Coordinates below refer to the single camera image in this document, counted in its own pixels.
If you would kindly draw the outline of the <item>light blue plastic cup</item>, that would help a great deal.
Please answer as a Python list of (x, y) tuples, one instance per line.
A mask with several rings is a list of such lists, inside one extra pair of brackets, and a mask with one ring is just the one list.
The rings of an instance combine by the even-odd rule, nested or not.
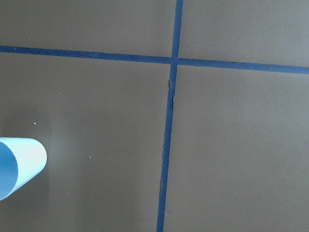
[(44, 146), (31, 138), (0, 139), (0, 199), (4, 200), (41, 172), (47, 162)]

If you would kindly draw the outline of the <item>horizontal blue tape strip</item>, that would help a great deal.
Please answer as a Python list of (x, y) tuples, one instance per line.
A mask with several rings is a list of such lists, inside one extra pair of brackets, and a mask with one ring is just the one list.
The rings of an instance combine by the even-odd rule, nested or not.
[[(30, 48), (30, 47), (6, 46), (6, 45), (2, 45), (0, 47), (0, 51), (2, 53), (57, 56), (57, 57), (70, 57), (70, 58), (89, 58), (89, 59), (131, 61), (131, 62), (158, 63), (158, 64), (171, 64), (172, 62), (172, 58), (170, 57), (115, 54), (115, 53), (48, 49), (48, 48)], [(203, 60), (203, 59), (191, 59), (191, 58), (179, 58), (178, 65), (277, 72), (277, 73), (295, 73), (295, 74), (309, 73), (308, 67), (219, 61), (219, 60)]]

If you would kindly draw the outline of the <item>vertical blue tape strip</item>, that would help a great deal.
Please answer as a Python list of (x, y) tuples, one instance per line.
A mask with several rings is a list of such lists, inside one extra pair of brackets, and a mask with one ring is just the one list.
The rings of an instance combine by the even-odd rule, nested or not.
[(175, 96), (175, 89), (176, 89), (177, 69), (178, 69), (178, 60), (179, 60), (182, 14), (183, 14), (183, 1), (178, 0), (176, 1), (172, 50), (171, 50), (171, 58), (170, 58), (169, 90), (168, 90), (168, 96), (167, 96), (165, 134), (164, 134), (161, 179), (160, 179), (160, 193), (159, 193), (159, 200), (158, 200), (158, 213), (157, 213), (157, 224), (156, 224), (157, 232), (162, 232), (164, 230), (166, 196), (167, 196), (167, 187), (168, 187), (168, 173), (169, 173), (170, 144), (171, 144), (171, 136), (172, 136), (174, 96)]

